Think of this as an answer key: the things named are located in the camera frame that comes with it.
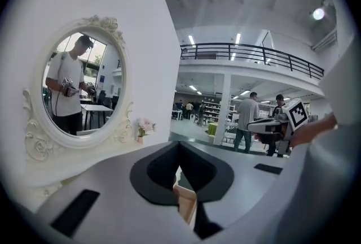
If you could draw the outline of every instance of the black metal railing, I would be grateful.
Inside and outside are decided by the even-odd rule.
[[[324,70],[297,56],[263,46],[235,43],[198,43],[181,45],[185,59],[226,59],[249,60],[267,66],[282,66],[291,71],[298,71],[315,79],[321,79]]]

